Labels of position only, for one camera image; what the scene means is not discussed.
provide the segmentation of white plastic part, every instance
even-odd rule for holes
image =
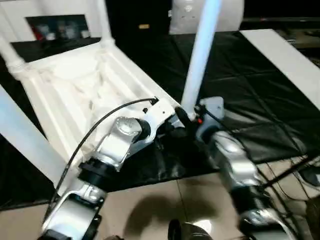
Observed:
[[[19,68],[22,66],[25,61],[16,53],[15,49],[12,45],[6,41],[0,32],[0,53],[3,59],[5,60],[5,64],[11,70],[14,68]]]
[[[206,0],[172,0],[170,34],[195,34]],[[245,0],[222,0],[217,32],[237,31],[243,20]]]
[[[36,147],[40,146],[36,140],[35,142],[30,140],[25,146],[22,145],[21,148],[27,146],[30,150],[22,154],[35,166],[39,166],[42,173],[54,183],[57,182],[57,176],[60,177],[62,167],[78,143],[102,115],[129,101],[155,96],[159,99],[165,98],[172,107],[179,105],[116,47],[111,38],[107,13],[104,12],[104,1],[99,0],[98,6],[104,32],[104,38],[100,43],[26,64],[22,61],[21,64],[8,68],[9,72],[21,81],[49,143],[62,156],[63,162],[57,163],[55,156],[52,158],[51,155],[43,158],[44,153],[39,155],[42,158],[36,158],[38,152],[31,147],[34,143]],[[1,40],[3,41],[0,44],[0,53],[4,55],[7,65],[21,60],[11,45],[4,39]],[[123,108],[108,117],[76,155],[71,165],[71,173],[67,175],[60,193],[68,184],[68,177],[76,172],[75,166],[95,147],[101,137],[109,132],[115,118],[119,116],[143,118],[145,115],[143,108],[150,106],[149,102],[141,102]],[[0,128],[4,128],[8,122],[4,122]],[[17,123],[12,122],[9,126],[14,128],[15,124]],[[10,128],[4,131],[10,135],[13,130]]]
[[[1,85],[0,133],[37,169],[45,173],[54,185],[58,183],[66,162]]]
[[[182,107],[192,119],[195,117],[194,107],[206,70],[220,9],[221,0],[205,1],[195,36],[190,66],[181,101]]]
[[[106,8],[105,0],[96,0],[97,11],[101,26],[101,44],[107,45],[110,41],[113,41],[111,36],[111,30],[109,25],[109,18]]]

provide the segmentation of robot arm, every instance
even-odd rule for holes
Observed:
[[[142,119],[118,117],[90,159],[80,164],[80,174],[45,219],[39,240],[93,240],[109,184],[125,159],[151,143],[158,127],[174,113],[161,99]]]
[[[208,145],[239,215],[239,230],[258,240],[295,240],[273,208],[271,197],[258,177],[257,167],[248,159],[242,144],[227,132],[218,131]]]

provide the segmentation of floor tile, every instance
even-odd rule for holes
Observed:
[[[217,173],[178,180],[187,221],[205,223],[213,239],[228,240],[241,236],[238,215]]]
[[[125,240],[166,240],[169,222],[186,220],[177,181],[110,193],[101,214],[107,232]]]
[[[36,240],[46,206],[0,212],[0,239]],[[186,221],[177,181],[137,187],[108,195],[100,214],[97,240],[166,240],[170,220]]]
[[[0,212],[0,238],[2,240],[36,240],[46,205]]]

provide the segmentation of black surface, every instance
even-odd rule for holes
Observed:
[[[169,33],[172,0],[105,0],[112,37],[159,36]]]
[[[14,47],[27,61],[33,61],[77,45],[86,45],[97,39],[69,45],[47,46],[36,42],[16,43]],[[116,44],[140,68],[154,79],[177,101],[181,100],[188,64],[194,41],[193,35],[137,38],[131,36]],[[24,112],[37,122],[34,112],[21,87],[12,77],[1,71],[1,84]],[[316,150],[320,139],[320,112],[318,109],[240,33],[217,33],[204,76],[201,97],[221,96],[225,100],[224,123],[250,149],[255,163],[276,161],[301,156]],[[129,158],[108,189],[117,191],[155,184],[172,179],[212,173],[205,152],[185,137],[169,134]],[[8,175],[28,176],[28,184],[5,175],[0,201],[11,199],[15,204],[31,203],[52,194],[52,186],[30,163],[19,156],[19,163],[11,161],[14,150],[2,141],[2,152]],[[39,189],[32,197],[30,189]]]

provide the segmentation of black tablecloth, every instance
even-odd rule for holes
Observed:
[[[23,42],[15,43],[14,47],[26,61],[34,61],[96,41],[45,48],[36,42]],[[193,42],[193,35],[166,35],[144,39],[131,36],[116,44],[179,102]],[[22,110],[39,126],[21,84],[14,81],[3,66],[0,71],[1,84],[19,105],[25,106]],[[318,109],[239,32],[216,34],[200,93],[201,98],[212,96],[224,98],[224,123],[249,148],[257,164],[301,156],[315,151],[318,146]],[[0,203],[10,201],[5,206],[14,206],[48,199],[53,190],[51,183],[4,139],[1,142],[2,152],[7,152],[1,164],[8,174],[1,179],[1,190],[5,194]],[[109,190],[213,171],[204,151],[196,144],[168,134],[129,158],[118,178],[110,182]],[[39,191],[30,194],[30,189]]]

